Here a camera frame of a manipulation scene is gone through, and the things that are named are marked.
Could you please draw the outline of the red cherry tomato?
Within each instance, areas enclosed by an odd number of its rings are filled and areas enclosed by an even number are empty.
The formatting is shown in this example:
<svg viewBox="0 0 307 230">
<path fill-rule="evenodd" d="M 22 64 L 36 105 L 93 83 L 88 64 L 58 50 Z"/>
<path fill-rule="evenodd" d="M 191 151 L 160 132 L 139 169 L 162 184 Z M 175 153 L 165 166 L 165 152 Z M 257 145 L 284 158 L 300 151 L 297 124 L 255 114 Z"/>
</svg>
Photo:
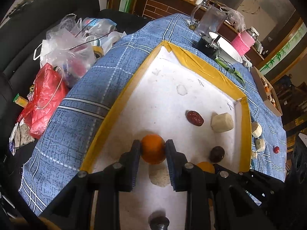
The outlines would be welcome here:
<svg viewBox="0 0 307 230">
<path fill-rule="evenodd" d="M 275 154 L 278 154 L 280 152 L 279 146 L 275 146 L 273 151 L 274 151 Z"/>
</svg>

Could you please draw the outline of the dark brown round fruit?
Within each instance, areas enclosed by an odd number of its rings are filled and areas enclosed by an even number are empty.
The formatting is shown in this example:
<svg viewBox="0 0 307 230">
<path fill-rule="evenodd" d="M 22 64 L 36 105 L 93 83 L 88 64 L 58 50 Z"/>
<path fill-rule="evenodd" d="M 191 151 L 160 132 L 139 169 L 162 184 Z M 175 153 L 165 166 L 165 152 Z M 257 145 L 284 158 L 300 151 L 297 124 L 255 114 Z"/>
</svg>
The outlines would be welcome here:
<svg viewBox="0 0 307 230">
<path fill-rule="evenodd" d="M 212 163 L 219 163 L 225 156 L 225 150 L 221 146 L 215 146 L 209 155 L 209 160 Z"/>
</svg>

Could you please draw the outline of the white foam block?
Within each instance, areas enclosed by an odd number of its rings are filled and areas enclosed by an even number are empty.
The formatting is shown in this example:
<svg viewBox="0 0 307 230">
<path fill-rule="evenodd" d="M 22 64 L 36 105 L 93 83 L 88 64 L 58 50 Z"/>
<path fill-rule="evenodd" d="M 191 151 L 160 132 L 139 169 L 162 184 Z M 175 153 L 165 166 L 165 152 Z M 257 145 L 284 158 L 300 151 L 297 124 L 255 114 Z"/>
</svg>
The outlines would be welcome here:
<svg viewBox="0 0 307 230">
<path fill-rule="evenodd" d="M 252 133 L 252 136 L 254 137 L 254 138 L 259 138 L 260 136 L 261 136 L 261 134 L 262 134 L 262 126 L 258 123 L 258 122 L 256 122 L 256 121 L 254 121 L 254 122 L 252 122 L 252 124 L 251 124 L 251 133 Z"/>
</svg>

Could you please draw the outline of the small white foam cylinder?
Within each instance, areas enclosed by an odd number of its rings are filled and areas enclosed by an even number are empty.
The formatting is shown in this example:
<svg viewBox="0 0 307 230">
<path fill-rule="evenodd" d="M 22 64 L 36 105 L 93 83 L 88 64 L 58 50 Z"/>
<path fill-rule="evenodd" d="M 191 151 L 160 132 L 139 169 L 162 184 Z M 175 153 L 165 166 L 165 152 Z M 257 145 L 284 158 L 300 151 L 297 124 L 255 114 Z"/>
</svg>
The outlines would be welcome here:
<svg viewBox="0 0 307 230">
<path fill-rule="evenodd" d="M 149 166 L 149 179 L 153 185 L 166 187 L 170 184 L 170 177 L 167 165 L 160 163 Z"/>
</svg>

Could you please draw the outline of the large beige foam cylinder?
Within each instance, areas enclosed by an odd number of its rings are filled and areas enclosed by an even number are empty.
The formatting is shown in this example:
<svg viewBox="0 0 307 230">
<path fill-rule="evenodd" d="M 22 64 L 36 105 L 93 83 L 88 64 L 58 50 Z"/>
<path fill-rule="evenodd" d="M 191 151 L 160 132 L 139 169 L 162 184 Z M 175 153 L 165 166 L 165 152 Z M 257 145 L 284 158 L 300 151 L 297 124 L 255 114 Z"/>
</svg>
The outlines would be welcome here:
<svg viewBox="0 0 307 230">
<path fill-rule="evenodd" d="M 212 116 L 211 128 L 214 132 L 227 132 L 234 128 L 234 121 L 229 113 Z"/>
</svg>

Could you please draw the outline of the red date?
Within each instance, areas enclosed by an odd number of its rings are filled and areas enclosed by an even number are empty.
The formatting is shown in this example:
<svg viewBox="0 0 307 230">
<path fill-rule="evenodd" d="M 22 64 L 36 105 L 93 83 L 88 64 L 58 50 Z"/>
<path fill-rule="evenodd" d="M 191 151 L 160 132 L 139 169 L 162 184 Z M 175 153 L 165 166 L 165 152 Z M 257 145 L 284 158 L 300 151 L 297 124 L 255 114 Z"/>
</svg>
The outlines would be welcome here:
<svg viewBox="0 0 307 230">
<path fill-rule="evenodd" d="M 191 124 L 198 126 L 198 127 L 202 126 L 204 123 L 204 119 L 196 111 L 188 111 L 186 114 L 186 118 Z"/>
</svg>

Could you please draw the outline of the small white foam piece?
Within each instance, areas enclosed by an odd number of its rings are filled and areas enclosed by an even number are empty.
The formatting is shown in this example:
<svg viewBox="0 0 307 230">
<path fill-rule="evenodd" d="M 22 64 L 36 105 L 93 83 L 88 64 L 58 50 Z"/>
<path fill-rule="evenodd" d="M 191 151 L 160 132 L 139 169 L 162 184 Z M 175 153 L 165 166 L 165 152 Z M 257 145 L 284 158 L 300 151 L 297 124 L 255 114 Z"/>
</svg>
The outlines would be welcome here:
<svg viewBox="0 0 307 230">
<path fill-rule="evenodd" d="M 257 151 L 252 151 L 251 158 L 257 159 Z"/>
</svg>

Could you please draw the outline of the pale orange tangerine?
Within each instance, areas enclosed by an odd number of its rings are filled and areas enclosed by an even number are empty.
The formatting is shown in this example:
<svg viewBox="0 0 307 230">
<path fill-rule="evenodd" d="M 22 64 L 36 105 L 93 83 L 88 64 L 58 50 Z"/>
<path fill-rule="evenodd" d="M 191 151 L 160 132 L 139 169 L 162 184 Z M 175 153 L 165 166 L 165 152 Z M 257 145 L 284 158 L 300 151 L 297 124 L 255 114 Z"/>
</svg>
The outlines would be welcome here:
<svg viewBox="0 0 307 230">
<path fill-rule="evenodd" d="M 198 166 L 199 168 L 201 168 L 202 171 L 204 171 L 204 172 L 211 173 L 211 174 L 215 174 L 215 168 L 214 168 L 214 166 L 213 166 L 211 163 L 209 163 L 209 162 L 203 161 L 203 162 L 198 163 L 197 166 Z"/>
</svg>

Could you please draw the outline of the brown cardboard tray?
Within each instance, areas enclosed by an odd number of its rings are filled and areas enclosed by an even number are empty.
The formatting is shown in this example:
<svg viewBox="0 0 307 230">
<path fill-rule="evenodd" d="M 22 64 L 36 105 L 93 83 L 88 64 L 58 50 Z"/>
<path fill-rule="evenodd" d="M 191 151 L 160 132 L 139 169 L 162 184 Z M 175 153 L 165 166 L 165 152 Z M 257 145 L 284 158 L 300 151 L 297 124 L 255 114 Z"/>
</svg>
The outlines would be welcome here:
<svg viewBox="0 0 307 230">
<path fill-rule="evenodd" d="M 252 67 L 250 72 L 264 104 L 273 114 L 277 117 L 281 117 L 283 113 L 273 86 L 256 67 Z"/>
</svg>

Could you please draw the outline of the blue plaid tablecloth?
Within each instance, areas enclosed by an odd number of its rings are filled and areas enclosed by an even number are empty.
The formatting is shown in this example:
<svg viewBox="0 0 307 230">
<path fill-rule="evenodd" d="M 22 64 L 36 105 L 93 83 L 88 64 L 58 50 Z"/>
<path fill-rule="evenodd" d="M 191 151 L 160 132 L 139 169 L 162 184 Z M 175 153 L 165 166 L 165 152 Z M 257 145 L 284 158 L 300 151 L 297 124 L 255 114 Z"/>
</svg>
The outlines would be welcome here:
<svg viewBox="0 0 307 230">
<path fill-rule="evenodd" d="M 242 64 L 243 87 L 230 73 L 195 48 L 199 37 L 186 25 L 187 17 L 174 14 L 147 23 L 113 46 L 69 91 L 52 115 L 48 127 L 23 165 L 19 193 L 36 214 L 48 204 L 80 170 L 93 139 L 116 99 L 143 61 L 164 40 L 186 49 L 225 75 L 246 96 L 251 119 L 263 129 L 265 151 L 252 166 L 259 172 L 284 180 L 286 177 L 286 133 L 281 118 L 263 103 L 250 71 Z M 279 146 L 280 152 L 273 149 Z"/>
</svg>

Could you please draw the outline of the white tray with yellow tape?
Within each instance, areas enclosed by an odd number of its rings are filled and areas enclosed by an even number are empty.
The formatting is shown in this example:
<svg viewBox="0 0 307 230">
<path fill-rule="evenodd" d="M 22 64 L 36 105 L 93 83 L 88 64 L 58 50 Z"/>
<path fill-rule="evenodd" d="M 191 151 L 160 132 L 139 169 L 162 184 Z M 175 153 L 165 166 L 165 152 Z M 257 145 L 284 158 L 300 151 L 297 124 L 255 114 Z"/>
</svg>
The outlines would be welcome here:
<svg viewBox="0 0 307 230">
<path fill-rule="evenodd" d="M 202 126 L 186 114 L 198 112 Z M 229 113 L 234 128 L 214 132 L 212 116 Z M 207 62 L 169 42 L 146 58 L 100 125 L 82 167 L 90 172 L 118 161 L 134 140 L 155 133 L 174 142 L 187 161 L 209 159 L 217 145 L 225 149 L 221 165 L 235 173 L 249 170 L 251 119 L 246 95 Z"/>
</svg>

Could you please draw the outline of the green leaves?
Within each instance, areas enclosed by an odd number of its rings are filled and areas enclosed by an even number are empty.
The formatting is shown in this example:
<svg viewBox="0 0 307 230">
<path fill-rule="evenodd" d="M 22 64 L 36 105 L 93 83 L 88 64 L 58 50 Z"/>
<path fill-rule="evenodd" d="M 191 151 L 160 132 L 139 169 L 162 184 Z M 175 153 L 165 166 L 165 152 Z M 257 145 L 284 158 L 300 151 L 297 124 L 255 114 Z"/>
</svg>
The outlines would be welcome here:
<svg viewBox="0 0 307 230">
<path fill-rule="evenodd" d="M 214 61 L 230 73 L 243 87 L 246 85 L 242 75 L 234 68 L 234 66 L 225 61 L 222 57 L 216 57 Z"/>
</svg>

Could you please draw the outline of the red plastic bag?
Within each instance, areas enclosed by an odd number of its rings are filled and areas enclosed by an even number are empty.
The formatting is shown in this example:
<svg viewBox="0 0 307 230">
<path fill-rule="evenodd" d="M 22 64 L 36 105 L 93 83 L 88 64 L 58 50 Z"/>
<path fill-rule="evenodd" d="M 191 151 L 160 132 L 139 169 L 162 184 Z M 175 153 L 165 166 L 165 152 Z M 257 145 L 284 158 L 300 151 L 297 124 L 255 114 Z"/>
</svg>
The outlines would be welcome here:
<svg viewBox="0 0 307 230">
<path fill-rule="evenodd" d="M 51 64 L 45 64 L 34 80 L 33 98 L 19 115 L 18 121 L 24 121 L 30 135 L 39 139 L 67 93 L 63 71 L 57 72 Z"/>
</svg>

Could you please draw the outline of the pink knitted cup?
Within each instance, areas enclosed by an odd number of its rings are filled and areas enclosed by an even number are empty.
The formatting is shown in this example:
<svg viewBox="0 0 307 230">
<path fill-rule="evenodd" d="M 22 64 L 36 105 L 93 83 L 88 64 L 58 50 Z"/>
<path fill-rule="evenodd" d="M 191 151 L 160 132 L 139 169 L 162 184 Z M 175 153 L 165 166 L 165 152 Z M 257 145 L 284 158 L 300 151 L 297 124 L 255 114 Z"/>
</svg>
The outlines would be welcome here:
<svg viewBox="0 0 307 230">
<path fill-rule="evenodd" d="M 256 42 L 256 38 L 249 33 L 248 30 L 244 30 L 231 41 L 231 45 L 242 57 L 245 53 L 250 50 L 250 47 Z"/>
</svg>

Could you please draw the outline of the white enamel bowl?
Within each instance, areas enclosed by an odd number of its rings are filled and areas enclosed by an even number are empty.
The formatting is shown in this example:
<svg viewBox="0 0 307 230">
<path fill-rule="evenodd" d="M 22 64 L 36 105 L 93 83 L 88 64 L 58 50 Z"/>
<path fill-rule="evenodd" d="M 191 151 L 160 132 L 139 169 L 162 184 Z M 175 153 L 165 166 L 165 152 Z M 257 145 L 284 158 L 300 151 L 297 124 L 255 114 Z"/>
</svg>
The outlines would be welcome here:
<svg viewBox="0 0 307 230">
<path fill-rule="evenodd" d="M 225 38 L 215 32 L 209 32 L 209 36 L 212 40 L 219 36 L 218 45 L 220 47 L 220 58 L 231 64 L 243 63 L 243 59 L 237 50 Z"/>
</svg>

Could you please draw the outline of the yellow tape roll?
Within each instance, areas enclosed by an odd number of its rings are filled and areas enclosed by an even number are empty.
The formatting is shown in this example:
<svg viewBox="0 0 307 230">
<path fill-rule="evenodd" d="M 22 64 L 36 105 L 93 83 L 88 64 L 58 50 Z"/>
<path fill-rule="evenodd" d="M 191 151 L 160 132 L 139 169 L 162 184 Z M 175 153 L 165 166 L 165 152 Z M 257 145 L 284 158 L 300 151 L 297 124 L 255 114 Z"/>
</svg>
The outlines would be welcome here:
<svg viewBox="0 0 307 230">
<path fill-rule="evenodd" d="M 104 56 L 104 51 L 103 51 L 103 49 L 101 47 L 93 46 L 92 48 L 93 48 L 93 52 L 94 52 L 94 55 L 95 55 L 96 59 L 99 59 L 99 58 Z"/>
</svg>

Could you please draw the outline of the clear plastic bag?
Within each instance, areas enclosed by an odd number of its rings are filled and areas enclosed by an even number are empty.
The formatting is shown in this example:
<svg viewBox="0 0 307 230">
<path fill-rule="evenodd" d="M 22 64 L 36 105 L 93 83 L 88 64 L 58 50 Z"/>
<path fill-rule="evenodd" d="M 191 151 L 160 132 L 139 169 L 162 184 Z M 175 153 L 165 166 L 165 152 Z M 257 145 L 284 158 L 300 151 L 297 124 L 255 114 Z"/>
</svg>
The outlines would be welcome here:
<svg viewBox="0 0 307 230">
<path fill-rule="evenodd" d="M 46 32 L 34 49 L 33 60 L 39 59 L 40 67 L 49 63 L 59 68 L 66 86 L 72 88 L 98 60 L 92 47 L 101 47 L 106 55 L 124 36 L 126 33 L 118 32 L 117 24 L 110 19 L 77 19 L 75 14 L 68 14 Z"/>
</svg>

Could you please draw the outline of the clear glass pitcher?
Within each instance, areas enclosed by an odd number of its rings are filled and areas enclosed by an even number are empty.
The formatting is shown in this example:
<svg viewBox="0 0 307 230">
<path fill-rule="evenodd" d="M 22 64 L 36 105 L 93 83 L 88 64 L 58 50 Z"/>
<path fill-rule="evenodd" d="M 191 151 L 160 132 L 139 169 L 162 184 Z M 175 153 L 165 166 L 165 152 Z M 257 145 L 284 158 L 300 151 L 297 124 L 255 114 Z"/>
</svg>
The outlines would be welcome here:
<svg viewBox="0 0 307 230">
<path fill-rule="evenodd" d="M 195 14 L 202 7 L 206 9 L 205 13 L 199 21 L 196 21 Z M 225 12 L 210 5 L 209 0 L 203 0 L 192 10 L 191 22 L 188 27 L 201 36 L 208 36 L 209 32 L 217 33 L 226 18 L 227 14 Z"/>
</svg>

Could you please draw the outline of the black sofa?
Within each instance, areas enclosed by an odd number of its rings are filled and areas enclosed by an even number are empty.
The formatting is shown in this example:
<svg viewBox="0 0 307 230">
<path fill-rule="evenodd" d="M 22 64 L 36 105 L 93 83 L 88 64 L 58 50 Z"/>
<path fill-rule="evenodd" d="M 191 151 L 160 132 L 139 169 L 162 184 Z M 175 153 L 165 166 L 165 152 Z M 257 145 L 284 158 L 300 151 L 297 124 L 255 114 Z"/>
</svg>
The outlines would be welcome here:
<svg viewBox="0 0 307 230">
<path fill-rule="evenodd" d="M 119 32 L 127 34 L 149 22 L 124 12 L 100 10 L 98 0 L 32 0 L 1 27 L 1 171 L 7 172 L 15 189 L 20 186 L 22 166 L 32 155 L 34 143 L 22 147 L 16 156 L 9 151 L 9 136 L 21 113 L 13 99 L 17 94 L 28 94 L 39 71 L 39 62 L 33 60 L 34 49 L 67 14 L 111 19 Z"/>
</svg>

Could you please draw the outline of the wooden cabinet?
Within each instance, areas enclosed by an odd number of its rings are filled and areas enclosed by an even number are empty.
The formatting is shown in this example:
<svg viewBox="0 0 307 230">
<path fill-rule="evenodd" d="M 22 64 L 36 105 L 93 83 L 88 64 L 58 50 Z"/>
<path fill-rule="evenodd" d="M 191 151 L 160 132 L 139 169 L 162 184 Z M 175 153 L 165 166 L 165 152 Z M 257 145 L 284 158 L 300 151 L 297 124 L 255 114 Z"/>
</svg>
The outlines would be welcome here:
<svg viewBox="0 0 307 230">
<path fill-rule="evenodd" d="M 121 0 L 107 0 L 107 8 L 119 10 Z M 156 20 L 172 14 L 184 14 L 190 17 L 192 10 L 196 7 L 194 2 L 189 0 L 131 0 L 128 5 L 128 13 L 145 17 L 150 20 Z M 205 13 L 205 8 L 196 11 L 195 18 L 200 20 Z M 218 30 L 218 33 L 231 42 L 238 34 L 235 28 L 226 21 Z M 250 61 L 257 65 L 264 58 L 257 52 L 254 47 L 246 53 Z"/>
</svg>

